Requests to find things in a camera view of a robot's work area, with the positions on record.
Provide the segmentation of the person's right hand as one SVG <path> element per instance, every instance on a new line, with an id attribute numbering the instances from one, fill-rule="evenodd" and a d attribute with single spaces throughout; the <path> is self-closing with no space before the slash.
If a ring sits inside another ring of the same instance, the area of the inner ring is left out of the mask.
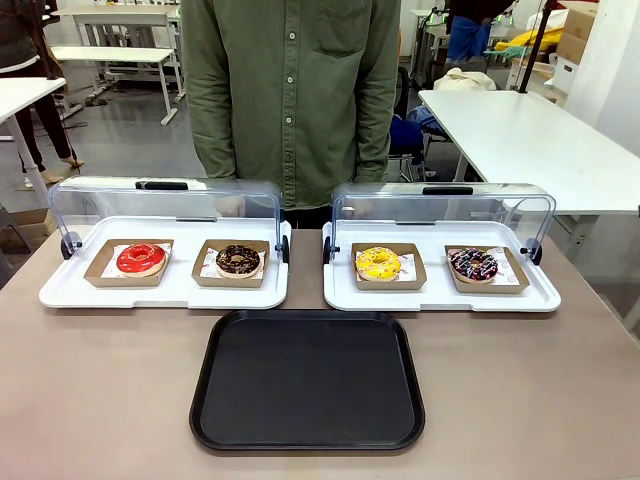
<path id="1" fill-rule="evenodd" d="M 246 200 L 243 196 L 228 196 L 216 201 L 216 210 L 223 217 L 243 218 L 246 215 Z"/>

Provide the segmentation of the chocolate sprinkled donut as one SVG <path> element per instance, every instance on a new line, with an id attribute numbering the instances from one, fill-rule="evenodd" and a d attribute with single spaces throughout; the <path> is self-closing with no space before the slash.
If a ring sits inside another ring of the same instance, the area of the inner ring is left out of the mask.
<path id="1" fill-rule="evenodd" d="M 230 244 L 217 253 L 215 265 L 225 278 L 248 279 L 260 271 L 262 258 L 251 246 Z"/>

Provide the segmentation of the brown cardboard donut tray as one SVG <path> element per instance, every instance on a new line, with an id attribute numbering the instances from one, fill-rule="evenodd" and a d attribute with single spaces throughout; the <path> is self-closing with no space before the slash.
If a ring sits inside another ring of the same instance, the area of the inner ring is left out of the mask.
<path id="1" fill-rule="evenodd" d="M 155 275 L 143 278 L 124 276 L 116 268 L 116 259 L 128 246 L 134 244 L 157 244 L 167 254 L 163 268 Z M 172 239 L 111 239 L 105 242 L 87 268 L 84 279 L 96 288 L 155 288 L 160 285 L 167 269 L 174 241 Z"/>
<path id="2" fill-rule="evenodd" d="M 368 248 L 386 247 L 395 252 L 401 261 L 401 272 L 391 282 L 366 281 L 356 270 L 356 255 Z M 418 291 L 427 281 L 426 267 L 417 246 L 413 243 L 353 243 L 351 246 L 351 266 L 356 286 L 362 291 Z"/>
<path id="3" fill-rule="evenodd" d="M 231 279 L 221 276 L 215 265 L 216 255 L 230 244 L 243 244 L 256 249 L 262 258 L 260 271 L 248 279 Z M 199 286 L 207 288 L 260 288 L 266 276 L 269 255 L 270 243 L 265 240 L 208 239 L 196 258 L 192 277 Z"/>
<path id="4" fill-rule="evenodd" d="M 493 255 L 499 264 L 499 271 L 494 280 L 488 284 L 469 284 L 458 280 L 449 265 L 447 253 L 475 247 Z M 445 245 L 446 265 L 453 277 L 456 290 L 464 294 L 488 294 L 488 295 L 517 295 L 522 293 L 529 285 L 529 280 L 522 266 L 512 252 L 505 246 L 472 246 L 472 245 Z"/>

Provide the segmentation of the red glazed donut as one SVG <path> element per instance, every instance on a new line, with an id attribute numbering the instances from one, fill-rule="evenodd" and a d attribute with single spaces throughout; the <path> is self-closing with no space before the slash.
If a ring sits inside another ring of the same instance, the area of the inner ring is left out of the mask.
<path id="1" fill-rule="evenodd" d="M 134 244 L 119 254 L 116 268 L 126 277 L 149 277 L 163 268 L 166 258 L 166 251 L 157 244 Z"/>

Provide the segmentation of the white display tray base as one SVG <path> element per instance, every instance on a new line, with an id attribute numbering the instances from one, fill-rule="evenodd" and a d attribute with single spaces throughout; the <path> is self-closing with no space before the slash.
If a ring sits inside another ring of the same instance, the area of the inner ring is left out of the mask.
<path id="1" fill-rule="evenodd" d="M 269 309 L 281 304 L 287 293 L 288 264 L 276 250 L 291 238 L 291 226 L 275 226 L 273 218 L 220 218 L 187 221 L 176 217 L 111 216 L 97 224 L 74 225 L 71 231 L 82 243 L 63 261 L 39 292 L 40 302 L 51 308 L 188 308 Z M 84 278 L 91 262 L 109 240 L 132 242 L 171 240 L 167 269 L 156 287 L 95 287 Z M 258 288 L 204 287 L 192 277 L 197 255 L 207 240 L 264 240 L 270 259 Z"/>
<path id="2" fill-rule="evenodd" d="M 327 223 L 322 235 L 337 250 L 323 265 L 324 297 L 345 311 L 474 311 L 553 312 L 561 297 L 544 271 L 520 253 L 521 241 L 498 222 L 437 221 L 432 225 L 393 221 L 339 220 Z M 398 243 L 417 247 L 426 270 L 426 282 L 416 290 L 393 290 L 375 283 L 371 290 L 357 286 L 352 245 L 385 244 L 399 252 Z M 522 266 L 530 285 L 514 293 L 461 293 L 446 262 L 447 246 L 507 247 Z"/>

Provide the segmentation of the yellow sprinkled donut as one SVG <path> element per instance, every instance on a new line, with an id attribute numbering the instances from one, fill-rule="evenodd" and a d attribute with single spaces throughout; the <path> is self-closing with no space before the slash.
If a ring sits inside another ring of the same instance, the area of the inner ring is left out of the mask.
<path id="1" fill-rule="evenodd" d="M 396 280 L 402 267 L 400 257 L 386 247 L 372 247 L 359 252 L 355 265 L 361 278 L 373 282 Z"/>

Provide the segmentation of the dark multicolour sprinkled donut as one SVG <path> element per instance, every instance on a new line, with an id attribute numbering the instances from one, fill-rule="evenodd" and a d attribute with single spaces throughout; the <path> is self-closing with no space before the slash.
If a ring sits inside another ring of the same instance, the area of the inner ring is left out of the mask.
<path id="1" fill-rule="evenodd" d="M 491 283 L 499 271 L 496 258 L 475 247 L 451 250 L 447 257 L 454 276 L 464 283 Z"/>

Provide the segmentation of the person in green shirt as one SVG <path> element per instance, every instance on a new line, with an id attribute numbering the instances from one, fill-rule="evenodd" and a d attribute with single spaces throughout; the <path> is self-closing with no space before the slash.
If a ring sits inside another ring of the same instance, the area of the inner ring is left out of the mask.
<path id="1" fill-rule="evenodd" d="M 267 181 L 291 226 L 388 164 L 401 0 L 182 0 L 195 153 L 212 179 Z"/>

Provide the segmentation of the white workbench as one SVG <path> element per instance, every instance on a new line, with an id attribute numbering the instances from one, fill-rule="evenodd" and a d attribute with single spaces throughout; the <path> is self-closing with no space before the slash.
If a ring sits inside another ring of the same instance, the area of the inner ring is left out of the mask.
<path id="1" fill-rule="evenodd" d="M 168 125 L 184 97 L 179 47 L 179 4 L 149 0 L 115 3 L 96 0 L 87 6 L 59 8 L 51 13 L 70 19 L 76 29 L 77 46 L 52 49 L 63 62 L 85 62 L 100 76 L 126 69 L 145 75 L 156 74 L 161 85 Z"/>

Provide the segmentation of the black office chair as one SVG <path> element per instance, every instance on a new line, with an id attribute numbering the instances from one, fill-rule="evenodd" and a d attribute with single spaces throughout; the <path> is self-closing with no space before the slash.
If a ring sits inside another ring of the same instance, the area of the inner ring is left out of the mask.
<path id="1" fill-rule="evenodd" d="M 408 183 L 437 181 L 438 173 L 427 164 L 434 144 L 451 144 L 451 138 L 424 106 L 409 111 L 411 79 L 408 70 L 397 70 L 396 94 L 391 121 L 389 158 L 399 163 L 399 177 Z"/>

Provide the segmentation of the bystander in dark clothes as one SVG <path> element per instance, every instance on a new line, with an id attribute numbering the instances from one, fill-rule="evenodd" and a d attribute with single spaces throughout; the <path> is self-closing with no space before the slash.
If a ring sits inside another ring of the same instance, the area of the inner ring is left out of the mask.
<path id="1" fill-rule="evenodd" d="M 45 0 L 0 0 L 0 78 L 47 78 L 60 71 L 49 55 L 44 39 Z M 31 111 L 35 110 L 60 161 L 73 168 L 84 162 L 69 144 L 52 94 L 36 100 L 16 113 L 24 140 L 45 184 L 62 180 L 43 163 L 35 140 Z"/>

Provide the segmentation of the white cloth bag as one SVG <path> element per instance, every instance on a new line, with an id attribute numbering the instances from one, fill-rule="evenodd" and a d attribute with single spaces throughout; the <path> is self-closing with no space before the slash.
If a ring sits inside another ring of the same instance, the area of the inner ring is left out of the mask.
<path id="1" fill-rule="evenodd" d="M 434 91 L 496 91 L 495 82 L 485 73 L 477 71 L 463 71 L 451 68 L 443 77 L 436 80 Z"/>

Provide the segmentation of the bystander in blue trousers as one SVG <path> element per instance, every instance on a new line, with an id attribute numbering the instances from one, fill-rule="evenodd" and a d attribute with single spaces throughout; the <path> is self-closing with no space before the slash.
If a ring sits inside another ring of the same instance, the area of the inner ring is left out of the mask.
<path id="1" fill-rule="evenodd" d="M 492 21 L 514 3 L 515 0 L 450 0 L 447 60 L 458 63 L 483 56 Z"/>

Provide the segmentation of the yellow fabric bundle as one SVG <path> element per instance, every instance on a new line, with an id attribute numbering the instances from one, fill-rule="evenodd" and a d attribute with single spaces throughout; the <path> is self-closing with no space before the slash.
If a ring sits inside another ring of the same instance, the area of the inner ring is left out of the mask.
<path id="1" fill-rule="evenodd" d="M 563 31 L 563 27 L 545 30 L 540 40 L 536 56 L 546 54 L 550 49 L 556 48 L 560 42 Z M 505 55 L 509 58 L 529 58 L 533 52 L 537 36 L 537 30 L 529 30 L 514 37 L 506 43 L 504 49 Z"/>

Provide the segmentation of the cardboard boxes stack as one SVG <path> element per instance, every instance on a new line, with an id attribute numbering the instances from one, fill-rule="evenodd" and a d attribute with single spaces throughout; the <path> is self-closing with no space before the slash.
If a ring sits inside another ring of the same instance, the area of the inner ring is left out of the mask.
<path id="1" fill-rule="evenodd" d="M 557 61 L 551 86 L 569 95 L 594 25 L 598 4 L 590 1 L 559 0 L 567 11 L 563 32 L 556 49 Z"/>

